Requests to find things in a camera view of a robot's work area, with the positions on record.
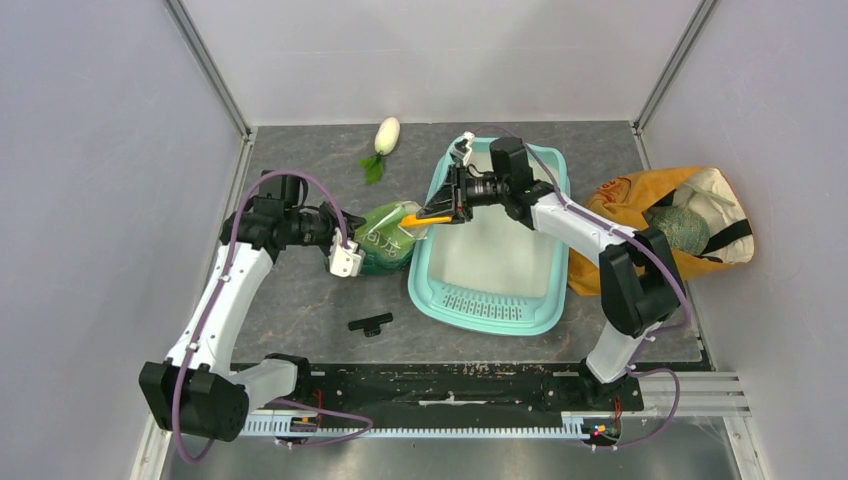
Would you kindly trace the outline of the orange plastic scoop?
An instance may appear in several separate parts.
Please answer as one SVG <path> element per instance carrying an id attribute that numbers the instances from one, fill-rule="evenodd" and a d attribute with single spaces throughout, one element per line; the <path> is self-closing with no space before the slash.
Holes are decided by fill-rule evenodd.
<path id="1" fill-rule="evenodd" d="M 406 215 L 405 217 L 403 217 L 400 220 L 399 226 L 401 228 L 404 228 L 404 229 L 414 229 L 414 228 L 427 227 L 427 226 L 430 226 L 430 225 L 449 224 L 453 220 L 454 220 L 453 216 L 433 216 L 433 217 L 419 218 L 416 214 L 409 214 L 409 215 Z"/>

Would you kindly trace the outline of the green litter bag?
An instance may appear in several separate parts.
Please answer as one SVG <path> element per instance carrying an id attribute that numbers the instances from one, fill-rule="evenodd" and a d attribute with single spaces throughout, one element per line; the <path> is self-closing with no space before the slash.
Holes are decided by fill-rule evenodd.
<path id="1" fill-rule="evenodd" d="M 426 236 L 427 228 L 404 229 L 399 222 L 419 209 L 414 201 L 396 201 L 379 206 L 364 217 L 343 213 L 347 239 L 359 243 L 365 255 L 358 276 L 392 274 L 411 262 L 415 244 Z"/>

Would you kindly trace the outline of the teal plastic litter box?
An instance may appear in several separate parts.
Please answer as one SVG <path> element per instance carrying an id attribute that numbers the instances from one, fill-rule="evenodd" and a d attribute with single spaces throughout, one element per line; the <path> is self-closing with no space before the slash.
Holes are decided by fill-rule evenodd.
<path id="1" fill-rule="evenodd" d="M 491 141 L 476 137 L 473 172 L 491 170 Z M 446 177 L 452 145 L 437 164 L 426 202 Z M 426 227 L 409 271 L 413 304 L 433 319 L 487 334 L 550 330 L 564 309 L 568 247 L 512 220 L 500 205 L 477 207 L 473 214 L 467 223 Z"/>

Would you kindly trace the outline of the black bag clip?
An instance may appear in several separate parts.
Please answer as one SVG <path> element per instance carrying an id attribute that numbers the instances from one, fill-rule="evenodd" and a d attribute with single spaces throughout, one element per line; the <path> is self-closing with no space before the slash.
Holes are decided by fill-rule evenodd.
<path id="1" fill-rule="evenodd" d="M 382 326 L 391 323 L 394 320 L 391 312 L 350 321 L 347 323 L 347 328 L 351 332 L 361 331 L 365 338 L 379 336 L 382 333 Z"/>

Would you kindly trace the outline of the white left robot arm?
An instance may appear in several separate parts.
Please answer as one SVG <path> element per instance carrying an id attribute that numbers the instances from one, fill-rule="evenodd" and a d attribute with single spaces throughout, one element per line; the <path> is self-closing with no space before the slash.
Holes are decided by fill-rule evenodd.
<path id="1" fill-rule="evenodd" d="M 311 401 L 307 359 L 270 354 L 233 371 L 235 342 L 259 287 L 287 248 L 316 247 L 330 274 L 359 275 L 364 255 L 354 230 L 362 222 L 316 178 L 296 170 L 266 171 L 246 189 L 222 225 L 211 276 L 183 333 L 164 360 L 146 362 L 139 374 L 161 429 L 229 442 L 259 408 L 277 399 L 295 409 Z"/>

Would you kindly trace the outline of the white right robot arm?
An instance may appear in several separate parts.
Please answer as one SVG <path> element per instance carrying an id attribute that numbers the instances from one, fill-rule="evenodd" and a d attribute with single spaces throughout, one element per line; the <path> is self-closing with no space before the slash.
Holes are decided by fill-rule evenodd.
<path id="1" fill-rule="evenodd" d="M 616 383 L 629 374 L 645 338 L 688 305 L 668 240 L 654 227 L 636 230 L 579 205 L 553 178 L 535 178 L 529 164 L 535 153 L 520 138 L 491 141 L 491 170 L 473 172 L 474 140 L 467 132 L 454 143 L 445 180 L 425 206 L 401 224 L 463 224 L 472 220 L 475 208 L 500 205 L 512 220 L 564 242 L 590 260 L 599 272 L 607 323 L 581 362 L 577 395 L 588 408 L 604 408 L 616 398 Z"/>

